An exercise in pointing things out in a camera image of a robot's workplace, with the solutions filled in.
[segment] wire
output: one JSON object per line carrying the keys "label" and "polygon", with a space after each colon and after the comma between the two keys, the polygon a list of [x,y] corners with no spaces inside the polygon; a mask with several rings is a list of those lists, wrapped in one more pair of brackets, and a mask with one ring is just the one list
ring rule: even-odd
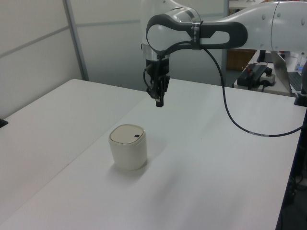
{"label": "wire", "polygon": [[222,74],[222,71],[221,71],[221,68],[219,66],[219,64],[217,63],[216,59],[213,57],[213,55],[206,49],[206,48],[203,48],[203,50],[211,57],[211,59],[213,60],[213,62],[215,63],[219,73],[220,73],[220,77],[221,77],[221,82],[222,82],[222,90],[223,90],[223,99],[224,99],[224,105],[225,105],[225,109],[226,109],[226,112],[230,118],[230,120],[241,130],[243,130],[244,132],[247,132],[249,134],[253,134],[253,135],[256,135],[256,136],[261,136],[261,137],[268,137],[268,138],[276,138],[276,137],[282,137],[282,136],[287,136],[287,135],[290,135],[290,134],[293,134],[303,128],[306,128],[307,125],[304,125],[304,126],[301,126],[299,128],[296,128],[290,132],[287,132],[287,133],[281,133],[281,134],[276,134],[276,135],[268,135],[268,134],[261,134],[261,133],[255,133],[255,132],[251,132],[243,127],[241,127],[240,125],[238,125],[234,119],[232,118],[232,116],[230,115],[229,113],[229,110],[228,110],[228,106],[227,106],[227,102],[226,102],[226,94],[225,94],[225,84],[224,84],[224,79],[223,79],[223,74]]}
{"label": "wire", "polygon": [[263,91],[264,91],[264,88],[265,88],[265,85],[263,85],[261,92],[263,92]]}
{"label": "wire", "polygon": [[144,69],[144,72],[143,72],[143,79],[144,79],[144,82],[145,82],[147,88],[150,89],[150,86],[149,86],[149,84],[147,83],[146,78],[145,78],[145,73],[146,73],[146,71],[147,71],[147,70],[146,70],[146,68],[145,68],[145,69]]}

